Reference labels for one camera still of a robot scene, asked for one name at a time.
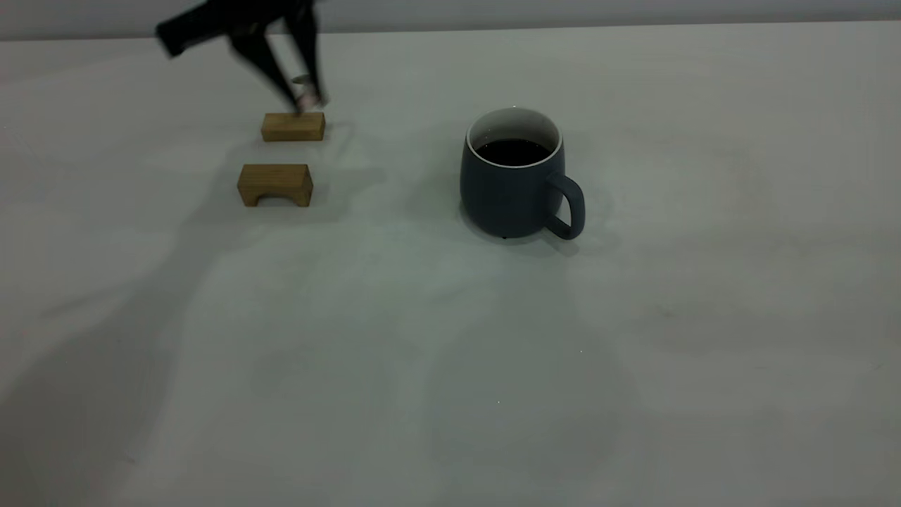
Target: dark liquid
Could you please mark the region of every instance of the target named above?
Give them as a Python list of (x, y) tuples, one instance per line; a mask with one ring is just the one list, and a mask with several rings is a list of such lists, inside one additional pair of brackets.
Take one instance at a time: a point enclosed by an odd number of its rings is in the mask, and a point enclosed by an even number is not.
[(478, 156), (498, 165), (532, 165), (551, 156), (551, 151), (524, 139), (493, 141), (476, 150)]

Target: mug rim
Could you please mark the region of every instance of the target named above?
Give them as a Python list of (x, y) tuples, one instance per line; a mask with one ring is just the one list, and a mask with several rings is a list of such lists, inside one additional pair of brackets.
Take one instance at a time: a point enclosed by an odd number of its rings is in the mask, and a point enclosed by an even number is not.
[[(528, 165), (501, 165), (499, 163), (494, 163), (494, 162), (482, 157), (481, 155), (478, 154), (478, 152), (476, 152), (476, 149), (472, 147), (472, 141), (471, 141), (473, 127), (475, 127), (478, 122), (482, 121), (482, 119), (488, 115), (493, 115), (494, 113), (498, 113), (500, 111), (508, 111), (510, 109), (518, 109), (520, 111), (535, 113), (536, 115), (544, 117), (544, 119), (546, 119), (551, 125), (553, 125), (554, 130), (557, 131), (557, 147), (554, 148), (554, 150), (551, 152), (550, 155), (548, 155), (547, 157), (545, 157), (537, 162), (530, 163)], [(488, 111), (487, 113), (484, 113), (483, 115), (476, 118), (476, 121), (472, 122), (472, 124), (469, 126), (469, 129), (467, 129), (467, 131), (466, 131), (466, 146), (467, 146), (467, 148), (469, 148), (469, 151), (473, 155), (476, 156), (476, 158), (483, 161), (484, 163), (493, 165), (495, 167), (499, 167), (501, 169), (529, 169), (531, 167), (541, 165), (541, 164), (545, 163), (546, 161), (549, 161), (550, 159), (554, 158), (555, 155), (557, 155), (557, 153), (560, 151), (560, 148), (563, 146), (563, 133), (560, 131), (560, 128), (557, 126), (557, 124), (555, 124), (553, 120), (551, 120), (547, 115), (545, 115), (541, 111), (535, 111), (534, 109), (530, 109), (528, 107), (519, 107), (519, 106), (499, 107), (498, 109), (493, 109), (491, 111)]]

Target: wooden bridge block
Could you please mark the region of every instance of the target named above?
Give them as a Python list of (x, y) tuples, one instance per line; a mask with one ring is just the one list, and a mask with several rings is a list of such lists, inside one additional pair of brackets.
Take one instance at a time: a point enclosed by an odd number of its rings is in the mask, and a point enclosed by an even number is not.
[(247, 164), (238, 178), (244, 206), (255, 207), (262, 197), (286, 197), (298, 206), (310, 206), (313, 179), (306, 164)]

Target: small wooden block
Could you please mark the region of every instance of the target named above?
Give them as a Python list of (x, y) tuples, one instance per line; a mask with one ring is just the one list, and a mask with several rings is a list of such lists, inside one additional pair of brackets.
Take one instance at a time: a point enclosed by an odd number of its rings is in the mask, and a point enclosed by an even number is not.
[(306, 164), (247, 164), (238, 178), (244, 206), (255, 207), (259, 198), (285, 197), (298, 206), (310, 206), (313, 179)]
[(263, 119), (263, 141), (321, 141), (325, 135), (325, 114), (267, 113)]

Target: ceramic mug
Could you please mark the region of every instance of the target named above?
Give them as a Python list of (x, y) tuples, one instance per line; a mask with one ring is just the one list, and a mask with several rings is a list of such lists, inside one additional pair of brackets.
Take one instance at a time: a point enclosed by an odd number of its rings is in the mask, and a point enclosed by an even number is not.
[[(501, 165), (478, 153), (489, 143), (506, 140), (539, 144), (550, 155), (528, 165)], [(460, 196), (469, 218), (491, 235), (522, 237), (547, 227), (563, 239), (575, 239), (585, 228), (585, 198), (566, 176), (560, 129), (530, 109), (498, 109), (472, 124), (463, 150)], [(564, 197), (571, 225), (557, 218)]]

